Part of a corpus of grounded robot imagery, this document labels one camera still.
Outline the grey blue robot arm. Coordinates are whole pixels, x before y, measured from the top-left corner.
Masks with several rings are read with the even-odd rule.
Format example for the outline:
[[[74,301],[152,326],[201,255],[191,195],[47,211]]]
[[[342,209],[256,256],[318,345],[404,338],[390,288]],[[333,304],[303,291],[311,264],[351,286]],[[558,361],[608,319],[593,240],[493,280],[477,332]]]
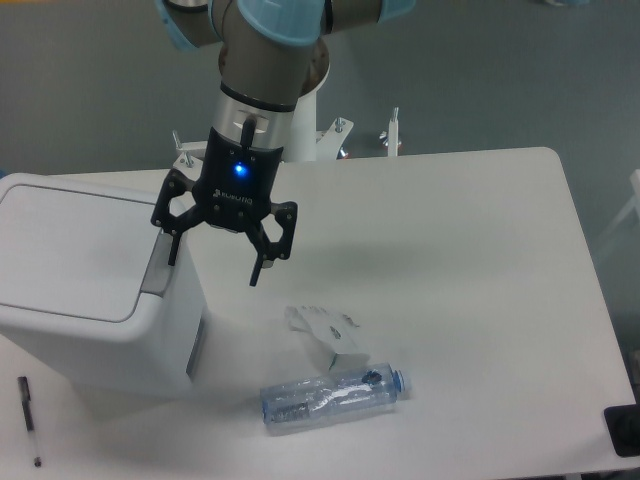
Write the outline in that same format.
[[[267,263],[289,258],[298,206],[271,192],[294,110],[322,36],[385,22],[412,1],[158,1],[172,43],[194,51],[222,43],[218,103],[195,180],[173,168],[151,217],[172,238],[175,265],[182,236],[206,223],[244,233],[257,258],[250,283]]]

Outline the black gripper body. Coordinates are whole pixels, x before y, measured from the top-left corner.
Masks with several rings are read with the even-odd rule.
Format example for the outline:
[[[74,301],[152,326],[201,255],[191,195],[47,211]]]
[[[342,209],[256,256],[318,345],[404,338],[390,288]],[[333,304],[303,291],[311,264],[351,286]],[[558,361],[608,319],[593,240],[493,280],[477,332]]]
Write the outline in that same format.
[[[271,212],[271,191],[282,153],[282,148],[244,148],[212,129],[192,190],[203,221],[234,232],[259,227]]]

